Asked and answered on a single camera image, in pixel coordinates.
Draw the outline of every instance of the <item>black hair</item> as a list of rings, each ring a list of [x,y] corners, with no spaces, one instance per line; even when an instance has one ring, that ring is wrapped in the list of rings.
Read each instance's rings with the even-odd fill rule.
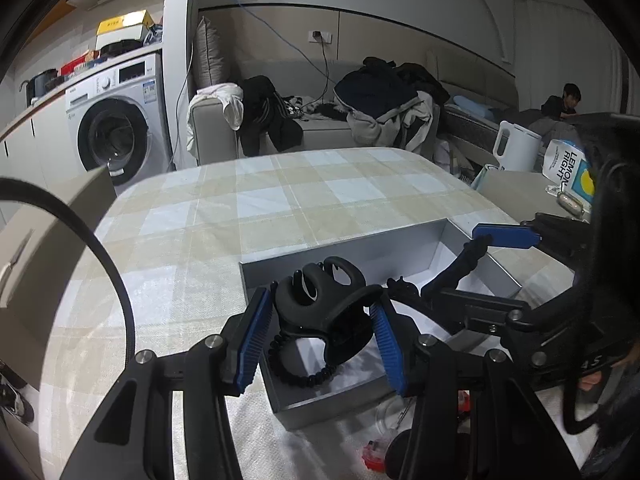
[[[575,83],[567,83],[564,85],[564,93],[574,96],[578,101],[582,101],[582,94],[580,93],[578,85]]]

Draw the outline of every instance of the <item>white pitcher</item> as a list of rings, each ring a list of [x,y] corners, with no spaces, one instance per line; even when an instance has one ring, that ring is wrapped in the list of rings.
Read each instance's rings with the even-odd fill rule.
[[[509,132],[509,139],[504,153],[498,155],[498,146],[500,146],[500,140],[504,132]],[[502,121],[498,135],[495,137],[494,157],[500,164],[501,170],[532,171],[541,141],[541,136],[523,128],[519,124]]]

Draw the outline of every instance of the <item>metal bolt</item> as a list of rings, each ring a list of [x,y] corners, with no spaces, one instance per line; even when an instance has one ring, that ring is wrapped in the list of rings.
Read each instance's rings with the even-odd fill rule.
[[[153,359],[153,357],[155,357],[156,354],[154,354],[151,350],[141,350],[140,352],[138,352],[136,354],[136,362],[138,364],[145,364],[148,363],[149,361],[151,361],[151,359]]]
[[[438,338],[431,334],[422,334],[418,336],[418,343],[422,346],[426,346],[427,348],[434,346],[437,342]]]
[[[519,308],[514,308],[513,310],[510,311],[510,313],[507,314],[507,317],[512,321],[517,321],[519,319],[522,319],[522,316],[524,316],[524,313]]]
[[[493,361],[494,363],[501,363],[506,358],[507,354],[505,354],[499,348],[491,348],[491,350],[489,350],[489,359],[491,359],[491,361]]]
[[[535,352],[535,354],[531,356],[531,362],[534,366],[544,366],[546,363],[546,354],[541,351]]]
[[[207,337],[204,340],[204,344],[208,347],[208,348],[217,348],[220,345],[222,345],[222,343],[225,340],[223,339],[223,337],[221,335],[218,334],[214,334],[214,335],[210,335],[209,337]]]

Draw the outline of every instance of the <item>tablecloth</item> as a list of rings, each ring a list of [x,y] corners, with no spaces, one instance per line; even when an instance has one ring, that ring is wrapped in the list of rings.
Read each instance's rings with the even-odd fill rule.
[[[114,202],[97,229],[122,274],[136,349],[188,349],[245,308],[240,261],[450,218],[513,222],[480,194],[413,153],[389,148],[298,152],[229,161],[145,180]],[[533,305],[572,273],[542,252],[491,249]],[[124,323],[104,271],[85,251],[47,347],[38,407],[47,480],[57,479],[122,371]],[[174,397],[174,466],[187,478],[182,399]],[[229,419],[246,479],[374,478],[359,450],[377,435],[376,410],[287,432],[258,372]]]

